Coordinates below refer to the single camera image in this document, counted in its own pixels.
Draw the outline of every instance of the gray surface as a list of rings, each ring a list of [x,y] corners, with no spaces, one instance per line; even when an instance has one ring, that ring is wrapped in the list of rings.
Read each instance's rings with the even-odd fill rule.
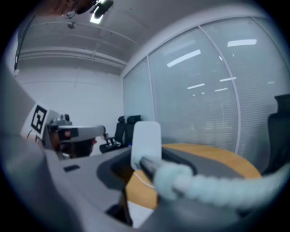
[[[112,205],[119,202],[121,192],[105,186],[97,178],[97,168],[103,162],[122,155],[128,150],[130,148],[115,150],[99,156],[64,160],[61,161],[61,164],[63,167],[74,164],[81,167],[75,171],[68,172],[69,179],[92,205],[95,205],[102,211],[106,211]],[[231,168],[217,161],[174,149],[164,150],[192,162],[198,169],[199,174],[229,178],[241,177]],[[161,199],[158,207],[141,229],[150,231],[175,231],[178,228],[182,231],[192,229],[216,230],[238,220],[239,216],[231,210],[215,208],[188,199],[181,199],[170,204]]]
[[[103,162],[121,155],[129,149],[130,148],[123,148],[102,155],[62,160],[61,164],[63,167],[71,165],[78,165],[81,167],[73,172],[68,172],[68,177],[90,202],[97,205],[100,210],[106,211],[112,205],[119,203],[121,192],[109,189],[101,180],[99,180],[97,178],[97,168]]]
[[[164,150],[170,151],[181,158],[184,158],[194,164],[198,170],[198,174],[203,174],[205,176],[215,176],[215,177],[230,177],[236,178],[242,176],[236,173],[233,169],[228,166],[221,164],[217,161],[200,157],[197,155],[188,154],[186,152],[177,151],[170,148],[163,148]]]
[[[20,135],[35,101],[15,80],[4,62],[1,69],[3,82],[0,85],[0,110],[3,118],[0,120],[0,131],[9,135]]]
[[[17,195],[34,215],[42,215],[47,223],[51,222],[55,225],[58,222],[52,219],[57,218],[57,221],[62,222],[65,219],[68,222],[66,231],[73,231],[68,227],[74,222],[80,223],[81,231],[133,231],[133,228],[104,214],[104,209],[118,202],[121,193],[105,187],[96,176],[96,169],[102,162],[127,153],[129,148],[100,156],[59,162],[53,151],[46,150],[44,155],[44,151],[34,142],[20,137],[1,139],[3,141],[0,146],[3,154],[1,161],[7,178]],[[179,155],[190,160],[193,156],[186,153],[179,153]],[[81,168],[66,174],[63,166],[73,164]],[[230,174],[219,171],[218,175]],[[49,192],[53,189],[52,184],[57,191],[56,194]],[[58,217],[55,217],[55,213],[47,216],[39,214],[47,204],[50,207],[54,205],[55,209],[59,207],[58,213],[66,209],[68,213],[60,213]],[[201,205],[187,199],[173,203],[160,201],[155,212],[138,231],[212,231],[237,220],[238,216],[234,212]]]

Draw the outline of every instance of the cable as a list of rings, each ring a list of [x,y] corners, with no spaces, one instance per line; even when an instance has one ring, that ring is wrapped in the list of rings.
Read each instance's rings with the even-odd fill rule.
[[[26,137],[27,139],[28,139],[28,137],[29,137],[29,135],[30,135],[31,132],[32,132],[32,130],[28,133],[28,135],[27,135],[27,137]]]
[[[15,62],[15,65],[14,65],[14,70],[17,69],[18,60],[19,60],[19,56],[20,56],[20,52],[21,52],[21,48],[22,48],[22,45],[23,45],[23,42],[24,42],[24,39],[25,39],[26,33],[27,33],[28,28],[30,27],[31,23],[32,23],[33,20],[35,19],[35,17],[36,17],[36,15],[34,15],[34,16],[32,17],[32,19],[30,20],[30,22],[28,23],[27,27],[26,27],[25,30],[24,30],[24,33],[23,33],[23,36],[22,36],[22,40],[21,40],[21,43],[20,43],[20,46],[19,46],[19,51],[18,51],[17,59],[16,59],[16,62]]]
[[[77,7],[78,3],[79,3],[79,0],[73,0],[73,5],[71,6],[71,10],[75,9]],[[68,13],[64,14],[64,11],[67,9],[67,7],[68,7],[67,5],[64,7],[62,17],[64,19],[72,19],[76,15],[76,12],[69,11]]]
[[[154,186],[152,186],[151,184],[146,183],[137,173],[134,173],[134,176],[136,176],[143,184],[145,184],[147,187],[151,188],[151,189],[155,189]]]

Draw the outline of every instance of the ceiling beam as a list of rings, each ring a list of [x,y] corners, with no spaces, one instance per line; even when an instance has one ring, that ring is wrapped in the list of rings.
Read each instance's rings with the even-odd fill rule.
[[[103,39],[97,39],[97,38],[94,38],[94,37],[89,37],[89,36],[84,36],[84,35],[77,35],[77,34],[62,34],[62,33],[47,33],[47,34],[33,34],[33,35],[26,35],[25,36],[25,41],[27,42],[28,38],[35,38],[35,37],[42,37],[42,36],[51,36],[51,35],[55,35],[55,36],[58,36],[58,35],[62,35],[62,36],[71,36],[71,37],[78,37],[78,38],[83,38],[83,39],[89,39],[89,40],[93,40],[93,41],[97,41],[97,42],[100,42],[100,43],[103,43],[103,44],[107,44],[109,46],[112,46],[118,50],[121,50],[123,52],[126,51],[126,49],[123,49],[117,45],[114,45],[112,43],[109,43]]]
[[[95,62],[105,63],[121,69],[123,69],[127,65],[127,62],[123,60],[96,51],[90,51],[80,48],[65,48],[65,47],[40,47],[40,48],[23,49],[21,51],[19,59],[23,60],[23,59],[53,58],[53,57],[92,60]]]

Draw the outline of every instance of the rope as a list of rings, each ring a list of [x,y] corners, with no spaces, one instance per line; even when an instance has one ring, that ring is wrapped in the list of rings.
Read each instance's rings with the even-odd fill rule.
[[[169,163],[157,169],[153,183],[157,193],[167,200],[185,197],[218,207],[251,209],[262,207],[273,200],[289,175],[290,164],[260,179],[218,179],[193,176],[188,166]]]

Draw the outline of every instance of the sticker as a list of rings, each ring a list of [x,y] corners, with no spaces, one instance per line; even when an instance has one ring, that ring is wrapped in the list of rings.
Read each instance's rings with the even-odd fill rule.
[[[44,109],[42,106],[36,106],[31,121],[31,127],[37,133],[39,138],[43,137],[47,113],[48,110]]]

